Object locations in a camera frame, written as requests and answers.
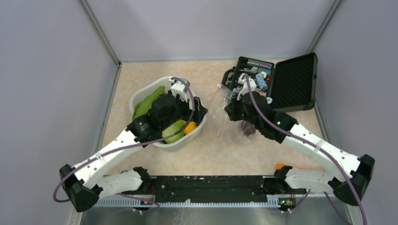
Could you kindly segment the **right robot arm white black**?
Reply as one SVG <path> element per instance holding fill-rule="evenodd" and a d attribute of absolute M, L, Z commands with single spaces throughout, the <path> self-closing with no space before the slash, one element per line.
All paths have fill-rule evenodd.
<path fill-rule="evenodd" d="M 277 169 L 274 176 L 279 192 L 311 189 L 333 193 L 346 204 L 359 205 L 373 175 L 373 157 L 350 154 L 317 137 L 295 118 L 272 110 L 258 92 L 231 94 L 224 110 L 231 121 L 249 123 L 265 138 L 294 148 L 324 168 L 311 171 L 287 165 Z"/>

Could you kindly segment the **clear zip top bag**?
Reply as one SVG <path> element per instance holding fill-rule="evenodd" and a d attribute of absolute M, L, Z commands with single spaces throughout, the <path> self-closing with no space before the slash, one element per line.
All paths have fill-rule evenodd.
<path fill-rule="evenodd" d="M 251 136 L 244 135 L 240 126 L 243 120 L 230 121 L 224 110 L 224 107 L 230 103 L 233 97 L 233 91 L 222 84 L 218 84 L 208 103 L 207 121 L 219 140 L 228 143 L 249 144 L 257 131 Z"/>

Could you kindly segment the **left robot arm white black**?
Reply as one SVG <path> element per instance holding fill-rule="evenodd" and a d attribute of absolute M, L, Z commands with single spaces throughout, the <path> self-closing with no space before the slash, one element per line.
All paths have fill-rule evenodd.
<path fill-rule="evenodd" d="M 59 169 L 60 183 L 68 201 L 77 212 L 84 212 L 101 198 L 128 190 L 140 194 L 149 191 L 151 182 L 147 172 L 138 168 L 126 175 L 106 176 L 113 167 L 147 145 L 162 142 L 162 132 L 179 120 L 200 124 L 208 109 L 200 98 L 183 101 L 179 95 L 161 94 L 147 113 L 135 118 L 111 143 L 88 159 L 74 166 L 65 164 Z"/>

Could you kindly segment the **orange object behind right arm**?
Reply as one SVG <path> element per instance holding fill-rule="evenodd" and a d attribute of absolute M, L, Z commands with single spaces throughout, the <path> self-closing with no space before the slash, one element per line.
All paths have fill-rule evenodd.
<path fill-rule="evenodd" d="M 285 164 L 276 164 L 276 170 L 281 170 L 281 169 L 283 169 L 283 168 L 290 168 L 290 166 L 289 165 L 285 165 Z"/>

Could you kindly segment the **white plastic basket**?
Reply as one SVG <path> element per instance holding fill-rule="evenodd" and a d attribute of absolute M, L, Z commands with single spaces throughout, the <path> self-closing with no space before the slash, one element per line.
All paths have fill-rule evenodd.
<path fill-rule="evenodd" d="M 141 103 L 147 96 L 152 94 L 158 87 L 164 86 L 165 91 L 168 92 L 171 89 L 172 83 L 170 82 L 171 76 L 164 76 L 161 77 L 160 79 L 152 82 L 151 84 L 141 88 L 140 90 L 136 91 L 130 98 L 129 100 L 129 109 L 131 114 L 133 115 L 135 110 L 135 106 L 138 103 Z M 190 133 L 182 137 L 181 139 L 177 140 L 174 143 L 167 144 L 165 142 L 157 142 L 154 143 L 153 146 L 156 146 L 158 148 L 162 148 L 166 151 L 177 151 L 184 147 L 187 143 L 193 141 L 201 132 L 201 129 L 205 125 L 207 121 L 207 112 L 205 112 L 205 115 L 203 117 L 203 120 L 201 123 L 197 123 L 197 127 L 192 130 Z"/>

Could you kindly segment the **dark purple round fruit toy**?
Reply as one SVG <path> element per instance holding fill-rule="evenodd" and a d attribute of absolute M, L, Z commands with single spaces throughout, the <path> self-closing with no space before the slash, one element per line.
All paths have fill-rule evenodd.
<path fill-rule="evenodd" d="M 256 133 L 255 127 L 246 121 L 242 121 L 240 126 L 243 134 L 246 136 L 251 136 Z"/>

